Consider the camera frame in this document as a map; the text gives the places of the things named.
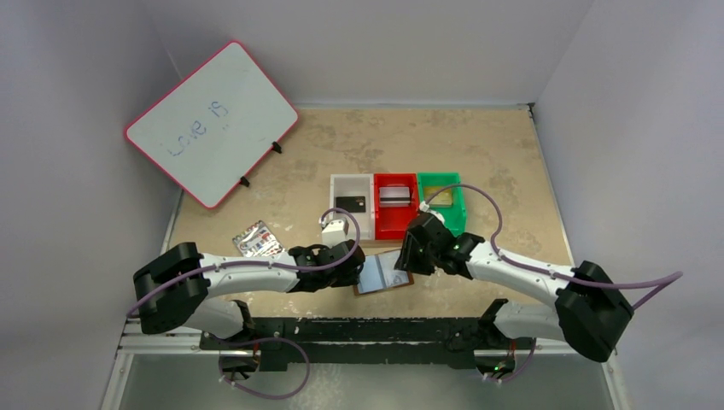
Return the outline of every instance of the black card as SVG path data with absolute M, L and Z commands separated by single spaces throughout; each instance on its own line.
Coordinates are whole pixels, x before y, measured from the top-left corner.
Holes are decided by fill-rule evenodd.
M 335 197 L 335 207 L 342 208 L 347 212 L 363 214 L 367 207 L 364 196 L 337 196 Z

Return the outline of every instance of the tan table surface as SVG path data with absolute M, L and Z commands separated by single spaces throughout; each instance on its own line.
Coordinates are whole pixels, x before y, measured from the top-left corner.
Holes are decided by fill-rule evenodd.
M 264 220 L 287 248 L 318 243 L 319 215 L 329 206 L 332 173 L 458 172 L 488 191 L 505 218 L 499 245 L 551 263 L 569 253 L 533 124 L 523 110 L 303 109 L 282 140 L 248 176 L 251 186 L 207 210 L 184 196 L 169 246 L 196 242 L 199 251 L 239 255 L 231 239 Z M 466 231 L 485 238 L 496 226 L 484 198 L 466 190 Z M 380 249 L 365 248 L 366 254 Z M 479 316 L 497 297 L 531 299 L 496 284 L 438 272 L 415 284 L 367 296 L 352 288 L 315 293 L 248 292 L 253 316 Z

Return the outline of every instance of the gray wall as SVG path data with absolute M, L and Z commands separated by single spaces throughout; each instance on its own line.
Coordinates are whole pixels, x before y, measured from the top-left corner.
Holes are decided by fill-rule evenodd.
M 576 260 L 686 273 L 620 344 L 642 409 L 724 407 L 722 21 L 721 0 L 598 0 L 536 110 Z
M 593 0 L 146 0 L 181 74 L 245 43 L 296 103 L 530 103 Z
M 176 189 L 122 138 L 178 82 L 136 1 L 0 1 L 0 408 L 98 408 Z

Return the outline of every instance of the plastic container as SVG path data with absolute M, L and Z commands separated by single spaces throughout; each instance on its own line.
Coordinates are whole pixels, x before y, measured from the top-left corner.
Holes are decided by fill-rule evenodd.
M 363 197 L 365 211 L 354 212 L 359 209 L 359 203 L 350 198 Z M 347 207 L 352 202 L 352 210 Z M 334 173 L 330 178 L 330 208 L 345 208 L 359 223 L 359 238 L 373 240 L 375 238 L 375 190 L 374 177 L 371 173 L 339 174 Z M 354 239 L 354 224 L 349 222 L 347 239 Z
M 426 187 L 440 187 L 459 184 L 460 175 L 458 173 L 419 173 L 417 175 L 417 189 L 420 195 L 420 201 L 427 199 L 424 195 Z M 465 224 L 468 221 L 468 211 L 465 209 L 465 200 L 463 189 L 458 187 L 452 188 L 452 205 L 438 206 L 430 204 L 430 209 L 439 212 L 445 218 L 445 227 L 449 229 L 453 235 L 458 236 L 465 232 Z
M 414 173 L 376 173 L 375 186 L 375 239 L 402 240 L 407 224 L 417 215 L 419 195 L 417 175 Z M 380 206 L 379 192 L 383 187 L 406 187 L 410 190 L 410 202 L 394 206 Z

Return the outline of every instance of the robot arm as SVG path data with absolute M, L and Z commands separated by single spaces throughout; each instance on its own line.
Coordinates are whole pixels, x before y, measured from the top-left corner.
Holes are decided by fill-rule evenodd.
M 499 251 L 514 261 L 544 271 L 586 281 L 611 281 L 600 266 L 558 266 Z M 482 315 L 480 332 L 515 339 L 542 337 L 567 342 L 588 359 L 608 360 L 634 310 L 619 290 L 603 290 L 570 283 L 553 275 L 531 273 L 502 261 L 491 243 L 463 233 L 455 237 L 442 221 L 421 213 L 407 227 L 395 269 L 432 274 L 438 267 L 450 275 L 484 280 L 532 296 L 542 304 L 519 304 L 498 299 Z
M 295 247 L 259 258 L 201 254 L 194 243 L 181 243 L 133 275 L 139 301 L 153 294 L 138 307 L 141 330 L 157 334 L 185 326 L 224 339 L 247 330 L 251 318 L 246 304 L 224 301 L 218 296 L 256 290 L 314 292 L 357 284 L 365 262 L 360 247 L 339 265 L 323 268 L 353 250 L 354 241 L 344 240 L 346 229 L 345 221 L 335 220 L 322 232 L 326 244 Z M 192 271 L 201 274 L 167 285 L 175 277 Z
M 344 227 L 343 220 L 332 221 L 322 232 L 324 245 L 296 247 L 263 258 L 220 257 L 199 253 L 193 243 L 177 245 L 133 277 L 142 331 L 156 334 L 186 326 L 226 339 L 249 332 L 252 321 L 244 303 L 227 302 L 218 296 L 254 290 L 314 292 L 357 284 L 365 254 L 356 247 L 344 259 L 355 248 L 354 241 L 345 241 Z M 591 262 L 579 267 L 554 266 L 502 252 L 515 261 L 551 272 L 611 283 Z M 447 274 L 501 284 L 542 303 L 493 302 L 478 320 L 478 334 L 488 340 L 557 339 L 588 359 L 608 360 L 634 312 L 619 290 L 534 274 L 501 261 L 498 255 L 482 237 L 467 232 L 455 237 L 433 214 L 422 212 L 407 227 L 394 268 L 428 275 L 441 268 Z M 324 268 L 342 259 L 343 263 Z M 188 278 L 171 285 L 179 275 Z

